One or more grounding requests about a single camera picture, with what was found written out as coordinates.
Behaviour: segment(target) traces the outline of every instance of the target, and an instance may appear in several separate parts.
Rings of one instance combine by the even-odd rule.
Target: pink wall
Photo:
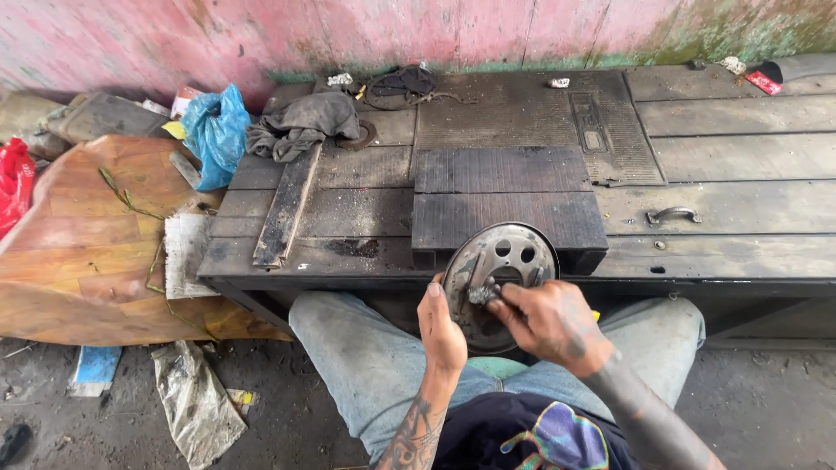
[[[3,0],[7,88],[107,89],[168,105],[230,81],[258,112],[273,80],[421,60],[446,72],[742,59],[836,49],[832,0]]]

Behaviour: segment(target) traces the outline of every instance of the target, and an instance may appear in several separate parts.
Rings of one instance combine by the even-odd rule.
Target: wooden workbench
[[[694,299],[710,332],[723,332],[718,345],[735,344],[721,337],[751,336],[756,324],[772,325],[772,333],[756,337],[781,336],[787,345],[836,338],[829,315],[836,297],[836,76],[800,79],[769,97],[748,82],[735,84],[719,66],[624,73],[668,184],[597,186],[609,251],[592,276],[568,280],[590,295]],[[268,107],[308,92],[280,88]],[[361,151],[323,145],[283,268],[252,265],[283,166],[245,156],[199,275],[273,322],[286,310],[271,292],[423,289],[433,272],[413,268],[410,251],[416,112],[364,111],[361,119],[375,123],[378,137]],[[698,211],[703,222],[648,223],[647,212],[673,206]],[[817,316],[798,319],[799,311]],[[788,330],[790,318],[808,328]]]

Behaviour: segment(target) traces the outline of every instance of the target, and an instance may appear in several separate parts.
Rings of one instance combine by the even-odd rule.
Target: gray rag
[[[274,114],[247,127],[247,152],[292,161],[326,135],[359,139],[354,100],[340,92],[315,93],[291,101]]]

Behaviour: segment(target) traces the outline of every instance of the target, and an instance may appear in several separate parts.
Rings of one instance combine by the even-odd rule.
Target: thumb
[[[441,324],[441,322],[450,321],[450,308],[447,306],[447,296],[441,284],[430,283],[426,290],[429,294],[432,322]]]
[[[534,340],[534,333],[531,328],[528,328],[523,318],[523,314],[519,310],[508,306],[501,299],[494,299],[487,303],[487,309],[492,314],[496,315],[510,331],[511,336],[517,341],[517,344],[525,349],[526,345],[530,345]]]

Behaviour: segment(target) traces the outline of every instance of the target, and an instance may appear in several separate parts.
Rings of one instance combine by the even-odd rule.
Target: concrete floor
[[[26,344],[0,341],[0,357]],[[0,401],[0,432],[23,421],[35,434],[11,468],[188,469],[154,386],[153,349],[125,348],[106,398],[65,395],[75,347],[37,344],[0,359],[0,390],[15,393]],[[207,357],[224,386],[261,401],[213,469],[366,464],[301,345],[239,340],[217,350]],[[832,470],[836,353],[701,351],[677,411],[729,468]]]

